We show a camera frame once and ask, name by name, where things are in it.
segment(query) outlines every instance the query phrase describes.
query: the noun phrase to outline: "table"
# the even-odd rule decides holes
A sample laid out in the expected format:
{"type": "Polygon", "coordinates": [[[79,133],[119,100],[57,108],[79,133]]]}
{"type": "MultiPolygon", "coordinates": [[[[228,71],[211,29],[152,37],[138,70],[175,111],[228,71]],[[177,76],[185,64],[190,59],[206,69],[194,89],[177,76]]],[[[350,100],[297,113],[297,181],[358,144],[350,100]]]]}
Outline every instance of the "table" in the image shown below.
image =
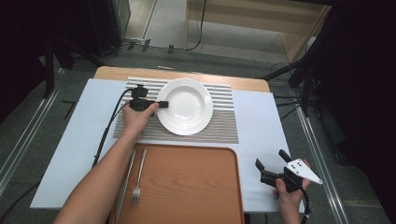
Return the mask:
{"type": "MultiPolygon", "coordinates": [[[[310,38],[318,34],[331,9],[330,6],[320,5],[320,2],[311,4],[289,0],[207,0],[204,21],[280,32],[289,62],[293,63],[310,38]]],[[[185,48],[189,20],[200,21],[203,8],[204,0],[187,1],[185,48]]]]}
{"type": "MultiPolygon", "coordinates": [[[[272,187],[260,182],[255,167],[259,158],[268,170],[283,172],[280,149],[289,153],[272,93],[266,81],[239,77],[171,71],[100,67],[89,80],[64,136],[57,147],[43,180],[32,201],[32,208],[61,208],[74,186],[92,167],[103,130],[114,104],[125,89],[127,77],[174,79],[190,77],[200,82],[230,85],[235,107],[239,144],[165,142],[168,145],[228,147],[238,159],[242,201],[246,213],[277,212],[277,199],[272,187]]],[[[115,123],[109,133],[114,131],[115,123]]],[[[102,156],[116,139],[107,137],[102,156]]],[[[164,144],[164,141],[139,141],[142,144],[164,144]]]]}

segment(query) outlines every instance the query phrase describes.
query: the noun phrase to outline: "white surface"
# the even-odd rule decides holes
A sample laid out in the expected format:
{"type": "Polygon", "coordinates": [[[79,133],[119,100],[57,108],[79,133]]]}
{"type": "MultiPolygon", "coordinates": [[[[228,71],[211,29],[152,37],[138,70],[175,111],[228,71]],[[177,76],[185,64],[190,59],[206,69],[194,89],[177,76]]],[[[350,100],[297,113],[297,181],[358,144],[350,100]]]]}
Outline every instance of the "white surface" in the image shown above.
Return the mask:
{"type": "Polygon", "coordinates": [[[310,179],[320,185],[323,183],[301,159],[286,163],[286,167],[299,177],[310,179]]]}
{"type": "Polygon", "coordinates": [[[213,114],[213,102],[205,86],[191,78],[170,81],[160,91],[157,101],[168,101],[167,109],[157,112],[168,131],[192,135],[203,130],[213,114]]]}
{"type": "MultiPolygon", "coordinates": [[[[32,208],[61,208],[70,192],[92,167],[94,155],[115,103],[125,88],[124,81],[90,79],[69,121],[47,172],[32,201],[32,208]]],[[[164,141],[142,143],[229,147],[236,152],[245,212],[276,212],[272,187],[260,182],[255,166],[259,158],[268,171],[283,172],[285,162],[278,156],[289,153],[272,93],[233,91],[238,145],[164,141]]],[[[115,122],[109,133],[114,130],[115,122]]],[[[114,144],[107,137],[102,156],[114,144]]]]}

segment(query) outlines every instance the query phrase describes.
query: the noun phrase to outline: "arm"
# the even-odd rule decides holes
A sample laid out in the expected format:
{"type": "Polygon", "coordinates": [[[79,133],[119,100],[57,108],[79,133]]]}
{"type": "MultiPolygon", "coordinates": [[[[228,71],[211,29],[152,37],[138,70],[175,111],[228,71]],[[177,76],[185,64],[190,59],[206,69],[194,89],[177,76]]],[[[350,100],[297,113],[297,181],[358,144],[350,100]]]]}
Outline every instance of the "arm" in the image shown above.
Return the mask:
{"type": "Polygon", "coordinates": [[[132,148],[158,108],[136,112],[122,109],[124,131],[107,154],[85,175],[68,197],[55,223],[105,223],[125,178],[132,148]]]}
{"type": "MultiPolygon", "coordinates": [[[[310,180],[304,179],[303,188],[307,189],[309,183],[310,180]]],[[[279,214],[282,218],[283,224],[299,224],[299,206],[304,196],[303,193],[300,190],[295,190],[292,193],[288,193],[286,191],[285,182],[283,182],[282,179],[277,179],[274,194],[279,194],[279,214]]]]}

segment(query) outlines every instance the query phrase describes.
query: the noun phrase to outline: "gray floor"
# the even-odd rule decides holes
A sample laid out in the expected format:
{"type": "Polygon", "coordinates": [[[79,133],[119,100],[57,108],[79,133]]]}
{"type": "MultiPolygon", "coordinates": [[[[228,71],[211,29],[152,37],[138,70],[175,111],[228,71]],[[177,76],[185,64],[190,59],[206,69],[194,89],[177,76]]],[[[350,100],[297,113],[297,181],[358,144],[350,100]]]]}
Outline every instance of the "gray floor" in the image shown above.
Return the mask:
{"type": "MultiPolygon", "coordinates": [[[[164,18],[162,13],[166,12],[165,15],[169,15],[167,10],[173,8],[170,7],[171,5],[175,7],[177,4],[177,1],[158,1],[147,36],[147,38],[151,39],[151,45],[167,47],[169,44],[174,44],[177,47],[177,43],[181,43],[179,35],[178,37],[172,37],[165,31],[161,32],[158,29],[156,31],[156,27],[161,28],[160,22],[157,20],[164,18]]],[[[169,24],[164,24],[163,22],[162,28],[166,28],[166,25],[169,24]]],[[[196,30],[193,22],[190,28],[193,29],[194,27],[196,30]]],[[[240,30],[240,28],[228,26],[221,29],[216,27],[218,27],[216,24],[204,24],[203,45],[200,49],[198,48],[199,52],[176,51],[173,54],[168,54],[166,49],[150,49],[142,52],[140,47],[136,47],[133,50],[120,49],[114,51],[102,60],[108,65],[120,67],[159,69],[159,66],[164,66],[172,67],[177,71],[201,72],[232,77],[262,77],[265,74],[269,74],[271,69],[275,70],[282,66],[282,64],[278,64],[273,67],[275,63],[287,61],[276,33],[246,32],[245,29],[240,30]],[[254,40],[234,45],[234,43],[240,42],[241,36],[247,38],[246,34],[250,33],[252,34],[251,38],[255,38],[254,40]],[[258,45],[264,47],[262,49],[254,48],[254,46],[258,45]]],[[[194,38],[194,34],[191,34],[191,43],[193,43],[194,38]]],[[[70,109],[70,104],[64,101],[77,102],[86,81],[94,75],[96,70],[94,65],[82,58],[76,58],[75,61],[76,66],[72,71],[66,71],[64,76],[58,76],[61,80],[58,83],[59,90],[53,99],[47,116],[42,119],[39,129],[33,135],[32,141],[27,143],[26,152],[21,158],[19,166],[16,167],[15,173],[9,180],[7,187],[1,189],[0,215],[3,215],[13,202],[44,174],[70,119],[70,116],[66,116],[70,109]]],[[[287,86],[285,80],[289,76],[290,74],[285,74],[269,82],[271,92],[274,95],[292,96],[294,92],[301,91],[301,89],[291,90],[287,86]]],[[[26,100],[0,125],[0,146],[2,146],[0,164],[4,164],[7,160],[14,146],[18,144],[20,136],[29,124],[37,107],[43,103],[41,98],[43,92],[44,83],[32,91],[26,100]]],[[[277,103],[289,101],[290,99],[276,98],[277,103]]],[[[292,105],[279,107],[279,116],[282,117],[292,109],[292,105]]],[[[320,151],[341,198],[349,223],[389,223],[365,174],[354,166],[343,166],[335,160],[332,144],[326,134],[326,130],[321,121],[315,116],[315,111],[312,107],[310,107],[309,114],[320,151]]],[[[291,156],[293,158],[308,159],[312,169],[317,172],[318,165],[315,163],[315,159],[309,149],[310,146],[304,134],[298,112],[294,111],[287,116],[282,121],[282,126],[291,156]]],[[[313,211],[308,223],[337,223],[337,218],[334,217],[334,212],[329,203],[329,193],[326,192],[325,188],[313,184],[310,186],[308,193],[313,211]]],[[[35,190],[26,195],[17,204],[5,223],[51,223],[56,217],[57,211],[33,210],[29,208],[34,194],[35,190]]],[[[268,217],[269,223],[280,223],[277,214],[269,214],[268,217]]],[[[252,214],[251,223],[264,223],[264,214],[252,214]]]]}

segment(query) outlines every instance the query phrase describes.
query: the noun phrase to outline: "silverware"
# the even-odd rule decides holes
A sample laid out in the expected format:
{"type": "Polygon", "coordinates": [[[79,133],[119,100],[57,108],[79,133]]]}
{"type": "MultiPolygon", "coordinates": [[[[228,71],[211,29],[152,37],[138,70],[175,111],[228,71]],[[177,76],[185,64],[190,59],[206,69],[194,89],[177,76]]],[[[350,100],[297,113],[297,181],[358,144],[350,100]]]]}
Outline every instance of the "silverware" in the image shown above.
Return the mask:
{"type": "Polygon", "coordinates": [[[131,199],[132,203],[137,203],[140,198],[139,184],[140,184],[140,177],[142,175],[143,165],[145,163],[146,153],[147,153],[147,149],[144,148],[142,152],[142,158],[140,160],[139,176],[137,177],[136,188],[134,188],[134,191],[132,191],[132,199],[131,199]]]}

